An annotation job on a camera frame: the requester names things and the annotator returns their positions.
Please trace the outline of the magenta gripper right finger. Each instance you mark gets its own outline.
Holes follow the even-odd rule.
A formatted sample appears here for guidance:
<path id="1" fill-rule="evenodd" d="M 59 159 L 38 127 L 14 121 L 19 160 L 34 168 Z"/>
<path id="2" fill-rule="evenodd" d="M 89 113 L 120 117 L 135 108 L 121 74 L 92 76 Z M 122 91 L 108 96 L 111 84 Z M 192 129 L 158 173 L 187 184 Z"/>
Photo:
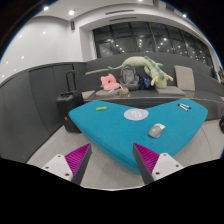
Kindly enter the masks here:
<path id="1" fill-rule="evenodd" d="M 133 155 L 145 185 L 183 169 L 168 153 L 158 154 L 140 144 L 133 144 Z"/>

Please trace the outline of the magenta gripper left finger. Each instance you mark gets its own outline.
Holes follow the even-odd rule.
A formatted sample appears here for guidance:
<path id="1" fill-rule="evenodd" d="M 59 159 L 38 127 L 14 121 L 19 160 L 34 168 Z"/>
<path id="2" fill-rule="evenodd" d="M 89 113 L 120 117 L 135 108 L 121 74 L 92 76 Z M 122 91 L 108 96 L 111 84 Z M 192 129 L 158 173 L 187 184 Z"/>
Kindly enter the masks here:
<path id="1" fill-rule="evenodd" d="M 57 154 L 42 169 L 76 185 L 80 185 L 91 154 L 91 144 L 88 143 L 67 155 Z"/>

